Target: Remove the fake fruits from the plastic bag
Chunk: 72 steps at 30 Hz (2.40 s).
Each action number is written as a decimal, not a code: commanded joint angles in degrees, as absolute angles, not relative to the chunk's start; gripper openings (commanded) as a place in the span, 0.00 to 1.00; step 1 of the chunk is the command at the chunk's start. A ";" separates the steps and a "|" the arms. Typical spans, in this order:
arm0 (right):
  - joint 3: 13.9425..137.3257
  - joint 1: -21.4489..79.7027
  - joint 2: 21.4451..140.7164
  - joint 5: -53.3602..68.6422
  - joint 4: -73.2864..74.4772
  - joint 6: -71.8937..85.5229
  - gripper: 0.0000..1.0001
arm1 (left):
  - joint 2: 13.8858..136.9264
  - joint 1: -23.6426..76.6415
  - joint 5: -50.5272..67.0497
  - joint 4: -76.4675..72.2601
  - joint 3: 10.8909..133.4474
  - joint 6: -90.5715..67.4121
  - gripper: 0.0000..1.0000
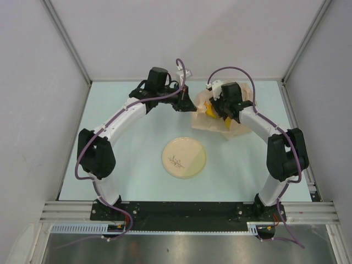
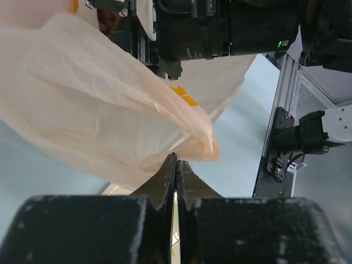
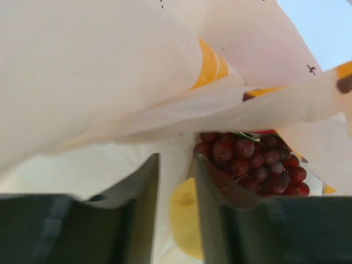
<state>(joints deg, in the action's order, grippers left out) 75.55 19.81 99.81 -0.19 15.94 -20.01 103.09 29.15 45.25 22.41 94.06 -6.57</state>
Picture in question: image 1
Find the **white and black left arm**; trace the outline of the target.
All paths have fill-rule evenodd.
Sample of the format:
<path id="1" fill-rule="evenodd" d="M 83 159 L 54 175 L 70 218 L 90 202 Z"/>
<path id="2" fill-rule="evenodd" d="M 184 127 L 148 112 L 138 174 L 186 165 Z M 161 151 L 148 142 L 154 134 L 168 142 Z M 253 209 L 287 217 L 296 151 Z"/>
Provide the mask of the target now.
<path id="1" fill-rule="evenodd" d="M 185 83 L 191 71 L 179 66 L 176 79 L 168 81 L 169 76 L 166 69 L 153 67 L 109 120 L 79 133 L 75 168 L 82 168 L 87 173 L 85 178 L 92 180 L 98 200 L 104 204 L 102 213 L 108 219 L 117 219 L 122 212 L 120 194 L 110 176 L 116 166 L 113 146 L 118 139 L 160 103 L 171 105 L 177 112 L 197 110 Z"/>

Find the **translucent banana-print plastic bag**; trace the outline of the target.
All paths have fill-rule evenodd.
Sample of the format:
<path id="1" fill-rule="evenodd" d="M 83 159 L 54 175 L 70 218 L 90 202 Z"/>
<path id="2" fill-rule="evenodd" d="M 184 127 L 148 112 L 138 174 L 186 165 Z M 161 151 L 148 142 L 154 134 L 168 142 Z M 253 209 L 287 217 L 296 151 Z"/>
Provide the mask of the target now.
<path id="1" fill-rule="evenodd" d="M 226 117 L 224 119 L 216 112 L 210 101 L 213 91 L 208 89 L 199 92 L 194 101 L 196 112 L 191 112 L 191 126 L 194 129 L 208 130 L 222 134 L 227 140 L 252 132 L 248 127 Z"/>

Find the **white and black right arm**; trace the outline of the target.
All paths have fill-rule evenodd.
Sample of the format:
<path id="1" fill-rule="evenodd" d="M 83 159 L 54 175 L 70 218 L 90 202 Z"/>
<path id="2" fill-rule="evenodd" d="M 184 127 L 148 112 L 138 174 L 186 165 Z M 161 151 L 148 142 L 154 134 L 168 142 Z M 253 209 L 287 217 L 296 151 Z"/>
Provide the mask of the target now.
<path id="1" fill-rule="evenodd" d="M 303 132 L 299 128 L 283 129 L 261 114 L 255 100 L 243 100 L 237 82 L 214 81 L 206 85 L 212 92 L 210 103 L 222 119 L 230 119 L 250 128 L 267 145 L 266 166 L 269 176 L 256 194 L 254 216 L 268 220 L 280 210 L 280 200 L 291 184 L 302 181 L 302 172 L 309 166 Z"/>

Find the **yellow fake banana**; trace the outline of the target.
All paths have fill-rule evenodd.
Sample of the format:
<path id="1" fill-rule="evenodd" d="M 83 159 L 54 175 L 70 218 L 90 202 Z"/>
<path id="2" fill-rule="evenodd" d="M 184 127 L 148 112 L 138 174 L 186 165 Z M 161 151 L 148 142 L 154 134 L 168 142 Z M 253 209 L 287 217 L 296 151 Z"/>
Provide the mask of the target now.
<path id="1" fill-rule="evenodd" d="M 219 119 L 213 105 L 211 103 L 204 103 L 203 104 L 206 107 L 206 115 L 209 117 L 212 117 L 214 119 Z M 225 127 L 229 130 L 230 129 L 230 125 L 231 125 L 231 119 L 229 117 L 226 117 L 226 119 L 224 120 L 224 125 Z"/>

